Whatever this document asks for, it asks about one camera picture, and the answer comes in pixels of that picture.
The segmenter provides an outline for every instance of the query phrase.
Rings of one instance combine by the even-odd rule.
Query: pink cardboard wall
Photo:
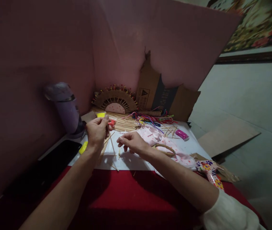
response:
[[[96,87],[136,90],[144,51],[167,87],[198,90],[240,17],[170,0],[91,3]]]
[[[47,83],[69,83],[81,113],[94,90],[87,1],[0,1],[0,195],[64,134]]]

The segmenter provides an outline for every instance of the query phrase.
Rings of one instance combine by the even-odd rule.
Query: left hand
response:
[[[108,115],[105,115],[104,118],[95,118],[92,121],[86,124],[86,129],[88,133],[88,146],[93,148],[95,152],[101,153],[104,140],[109,136],[107,125],[108,122],[111,122],[111,119]]]

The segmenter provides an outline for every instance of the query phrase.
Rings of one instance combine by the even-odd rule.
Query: pink semicircle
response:
[[[125,110],[119,103],[111,103],[106,106],[105,111],[125,114]]]

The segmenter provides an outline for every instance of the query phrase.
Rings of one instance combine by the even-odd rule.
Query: cardboard fan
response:
[[[137,110],[137,102],[134,101],[134,97],[131,96],[128,89],[111,86],[110,90],[106,89],[95,95],[92,103],[105,111],[115,113],[129,113]]]

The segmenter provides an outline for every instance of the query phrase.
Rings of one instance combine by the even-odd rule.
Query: purple water bottle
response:
[[[44,95],[54,102],[69,138],[81,137],[85,129],[70,86],[65,82],[48,85]]]

